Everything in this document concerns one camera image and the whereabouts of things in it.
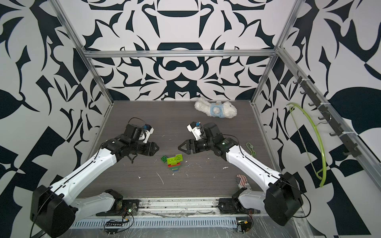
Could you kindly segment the dark green small square brick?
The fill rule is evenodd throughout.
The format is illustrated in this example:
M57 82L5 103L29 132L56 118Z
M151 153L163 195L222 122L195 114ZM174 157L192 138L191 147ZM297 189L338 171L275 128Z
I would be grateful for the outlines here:
M168 160L168 157L167 156L162 156L161 157L161 161L163 162L163 163L167 163L167 160Z

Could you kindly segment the lime long lego brick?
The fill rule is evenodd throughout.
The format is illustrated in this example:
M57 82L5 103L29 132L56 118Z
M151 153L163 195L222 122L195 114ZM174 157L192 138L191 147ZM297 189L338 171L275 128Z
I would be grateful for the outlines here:
M168 158L167 164L176 164L176 159L175 157Z

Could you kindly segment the red lego brick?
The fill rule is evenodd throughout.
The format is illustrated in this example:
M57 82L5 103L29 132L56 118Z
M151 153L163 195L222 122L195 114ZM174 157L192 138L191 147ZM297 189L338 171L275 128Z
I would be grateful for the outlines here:
M168 164L168 167L171 168L171 167L176 167L176 166L180 166L180 163L176 163L176 164Z

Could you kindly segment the lime square lego brick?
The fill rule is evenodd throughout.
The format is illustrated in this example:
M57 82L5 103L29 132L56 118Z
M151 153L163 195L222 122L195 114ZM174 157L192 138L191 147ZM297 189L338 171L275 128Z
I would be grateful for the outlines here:
M183 155L182 154L177 154L175 156L175 159L176 159L176 163L180 163L181 161L183 161Z

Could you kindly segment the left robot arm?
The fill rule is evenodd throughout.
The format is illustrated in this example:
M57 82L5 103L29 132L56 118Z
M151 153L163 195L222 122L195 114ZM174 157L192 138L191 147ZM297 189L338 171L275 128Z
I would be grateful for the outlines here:
M49 187L33 191L30 219L52 238L63 235L73 223L117 206L118 193L105 191L83 201L78 195L108 168L128 157L153 156L159 147L148 139L154 128L128 124L125 132L101 144L99 150L76 170Z

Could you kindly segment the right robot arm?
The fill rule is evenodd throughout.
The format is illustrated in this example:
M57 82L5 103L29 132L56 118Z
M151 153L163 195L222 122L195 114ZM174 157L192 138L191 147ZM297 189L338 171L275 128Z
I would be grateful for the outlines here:
M192 122L187 130L194 136L178 149L188 155L212 151L224 161L236 166L251 178L262 191L253 191L241 184L233 199L238 207L264 211L278 225L285 226L303 206L302 192L290 173L280 173L246 152L235 136L221 133L215 123Z

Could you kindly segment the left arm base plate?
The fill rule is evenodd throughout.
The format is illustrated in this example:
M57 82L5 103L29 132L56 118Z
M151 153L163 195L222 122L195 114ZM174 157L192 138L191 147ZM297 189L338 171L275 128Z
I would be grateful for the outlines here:
M123 199L118 200L114 203L112 208L107 212L97 213L98 217L106 217L106 216L125 216L130 213L133 215L139 210L139 199Z

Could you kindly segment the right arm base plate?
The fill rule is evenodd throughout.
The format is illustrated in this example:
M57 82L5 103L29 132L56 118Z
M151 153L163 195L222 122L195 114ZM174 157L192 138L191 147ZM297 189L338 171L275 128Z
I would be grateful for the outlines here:
M219 198L217 207L224 214L261 214L259 210L244 208L238 199L233 198Z

